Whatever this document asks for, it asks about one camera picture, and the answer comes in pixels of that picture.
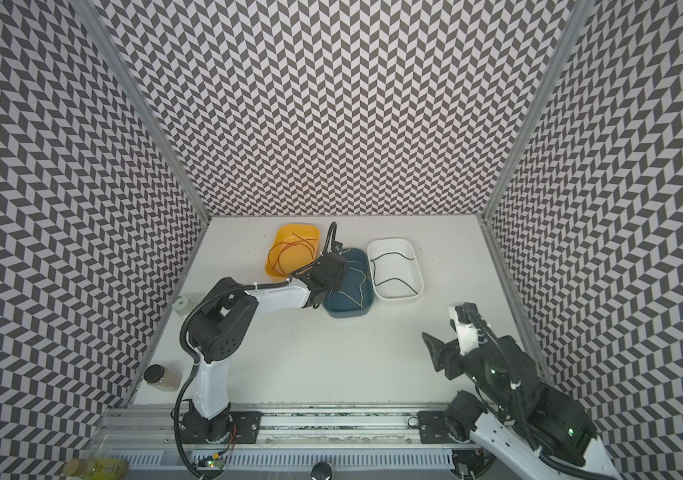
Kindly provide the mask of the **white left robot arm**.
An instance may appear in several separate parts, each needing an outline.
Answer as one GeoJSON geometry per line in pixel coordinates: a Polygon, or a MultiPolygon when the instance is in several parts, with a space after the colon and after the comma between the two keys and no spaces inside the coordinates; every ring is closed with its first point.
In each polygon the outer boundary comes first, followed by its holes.
{"type": "Polygon", "coordinates": [[[239,283],[221,279],[188,314],[180,329],[179,344],[191,357],[192,369],[171,411],[174,440],[185,468],[197,479],[216,479],[210,468],[201,470],[183,444],[189,429],[209,442],[235,440],[228,393],[230,357],[242,346],[254,320],[283,310],[319,308],[338,291],[349,261],[337,240],[332,222],[324,248],[309,264],[277,283],[239,283]]]}

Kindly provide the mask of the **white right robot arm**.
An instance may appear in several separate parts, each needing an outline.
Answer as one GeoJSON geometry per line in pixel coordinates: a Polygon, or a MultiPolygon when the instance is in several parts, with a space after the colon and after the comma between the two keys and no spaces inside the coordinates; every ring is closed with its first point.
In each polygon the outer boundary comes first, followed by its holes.
{"type": "Polygon", "coordinates": [[[421,418],[425,435],[473,443],[521,479],[617,479],[597,425],[573,397],[547,384],[537,362],[511,336],[497,336],[477,305],[449,308],[457,337],[443,342],[424,333],[433,369],[465,377],[435,420],[421,418]]]}

